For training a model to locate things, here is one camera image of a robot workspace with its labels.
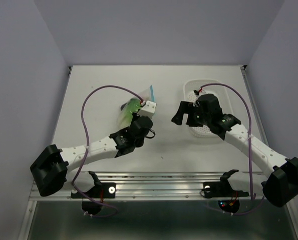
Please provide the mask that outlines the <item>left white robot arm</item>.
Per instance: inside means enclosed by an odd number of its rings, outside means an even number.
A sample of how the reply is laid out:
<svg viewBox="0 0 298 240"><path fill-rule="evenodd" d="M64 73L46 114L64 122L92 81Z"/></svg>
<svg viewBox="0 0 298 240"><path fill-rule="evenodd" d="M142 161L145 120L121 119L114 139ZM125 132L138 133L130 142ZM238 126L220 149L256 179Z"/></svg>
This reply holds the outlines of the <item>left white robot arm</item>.
<svg viewBox="0 0 298 240"><path fill-rule="evenodd" d="M53 195L69 184L76 191L95 197L100 191L99 180L93 170L82 172L82 167L133 152L144 144L152 127L149 117L137 116L130 126L93 143L69 148L47 146L30 167L40 196Z"/></svg>

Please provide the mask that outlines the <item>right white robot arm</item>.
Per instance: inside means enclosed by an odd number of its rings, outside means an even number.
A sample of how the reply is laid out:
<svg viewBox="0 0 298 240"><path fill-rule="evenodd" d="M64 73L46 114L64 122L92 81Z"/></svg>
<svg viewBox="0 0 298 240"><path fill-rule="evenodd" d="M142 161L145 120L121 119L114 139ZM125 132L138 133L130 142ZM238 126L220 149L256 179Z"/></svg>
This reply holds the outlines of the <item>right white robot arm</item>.
<svg viewBox="0 0 298 240"><path fill-rule="evenodd" d="M207 126L213 134L245 154L262 172L227 171L220 180L204 183L203 197L263 196L272 205L282 207L298 195L298 158L287 158L249 134L239 119L222 112L215 95L203 94L195 102L181 101L171 121L180 126L185 115L186 125Z"/></svg>

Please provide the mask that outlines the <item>clear zip top bag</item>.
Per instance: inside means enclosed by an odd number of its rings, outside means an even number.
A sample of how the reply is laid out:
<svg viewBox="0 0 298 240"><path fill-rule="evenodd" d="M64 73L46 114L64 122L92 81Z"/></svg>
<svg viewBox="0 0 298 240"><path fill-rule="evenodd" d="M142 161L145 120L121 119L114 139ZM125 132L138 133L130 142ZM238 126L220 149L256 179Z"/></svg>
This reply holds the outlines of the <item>clear zip top bag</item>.
<svg viewBox="0 0 298 240"><path fill-rule="evenodd" d="M141 93L138 93L138 95L144 100L144 101L152 101L154 102L154 93L153 93L153 86L151 85L146 90L142 91Z"/></svg>

